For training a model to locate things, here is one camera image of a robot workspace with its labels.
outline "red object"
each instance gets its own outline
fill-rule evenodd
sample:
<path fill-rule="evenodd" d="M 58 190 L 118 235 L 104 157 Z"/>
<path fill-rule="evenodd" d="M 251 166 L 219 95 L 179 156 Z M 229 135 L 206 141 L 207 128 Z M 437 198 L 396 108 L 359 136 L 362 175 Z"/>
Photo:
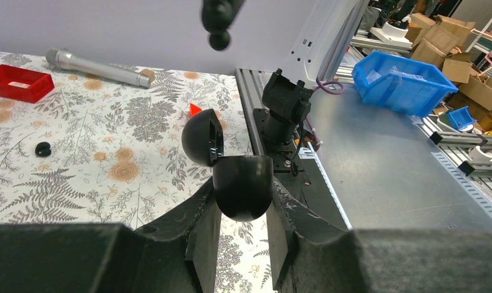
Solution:
<path fill-rule="evenodd" d="M 190 116 L 193 117 L 194 115 L 196 115 L 197 113 L 201 112 L 201 108 L 199 108 L 198 106 L 194 105 L 194 104 L 190 104 Z"/>
<path fill-rule="evenodd" d="M 52 89 L 50 74 L 0 65 L 0 96 L 4 98 L 36 103 Z"/>

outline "red box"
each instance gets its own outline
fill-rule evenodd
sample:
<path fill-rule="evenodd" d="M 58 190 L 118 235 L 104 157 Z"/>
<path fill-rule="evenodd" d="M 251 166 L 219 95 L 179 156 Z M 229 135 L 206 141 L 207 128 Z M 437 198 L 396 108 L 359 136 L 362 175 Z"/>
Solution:
<path fill-rule="evenodd" d="M 0 65 L 0 96 L 4 98 L 36 103 L 52 89 L 54 82 L 48 73 Z"/>

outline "floral tablecloth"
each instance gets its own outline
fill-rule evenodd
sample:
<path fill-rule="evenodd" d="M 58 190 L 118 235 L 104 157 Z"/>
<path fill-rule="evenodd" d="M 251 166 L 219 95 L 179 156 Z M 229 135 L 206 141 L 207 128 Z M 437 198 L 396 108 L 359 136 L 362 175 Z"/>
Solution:
<path fill-rule="evenodd" d="M 44 57 L 0 64 L 51 74 L 36 104 L 0 98 L 0 223 L 123 222 L 132 229 L 188 198 L 211 175 L 185 156 L 189 104 L 214 108 L 227 155 L 251 152 L 235 78 L 156 68 L 150 89 L 51 70 Z M 49 142 L 52 155 L 34 154 Z M 266 218 L 223 216 L 216 292 L 273 292 Z"/>

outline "microphone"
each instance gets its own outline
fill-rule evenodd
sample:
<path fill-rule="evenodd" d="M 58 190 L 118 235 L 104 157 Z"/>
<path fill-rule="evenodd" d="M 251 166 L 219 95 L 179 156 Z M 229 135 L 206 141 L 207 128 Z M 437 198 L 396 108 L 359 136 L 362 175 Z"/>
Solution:
<path fill-rule="evenodd" d="M 113 79 L 138 87 L 151 87 L 151 79 L 142 73 L 99 63 L 74 55 L 66 49 L 51 48 L 46 52 L 46 61 L 64 70 L 77 70 L 103 78 Z"/>

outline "blue plastic bin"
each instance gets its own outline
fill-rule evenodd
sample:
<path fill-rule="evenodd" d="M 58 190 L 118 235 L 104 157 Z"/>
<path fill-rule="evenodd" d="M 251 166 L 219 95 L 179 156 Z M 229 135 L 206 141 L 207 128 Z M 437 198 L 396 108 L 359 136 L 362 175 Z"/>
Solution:
<path fill-rule="evenodd" d="M 446 115 L 456 130 L 460 130 L 476 122 L 471 114 L 469 114 L 469 106 L 447 112 Z"/>
<path fill-rule="evenodd" d="M 420 75 L 424 80 L 403 76 L 392 67 L 401 73 Z M 380 77 L 369 82 L 367 77 L 372 71 Z M 458 91 L 434 65 L 377 51 L 358 62 L 352 76 L 363 103 L 419 117 L 428 116 L 448 93 Z"/>

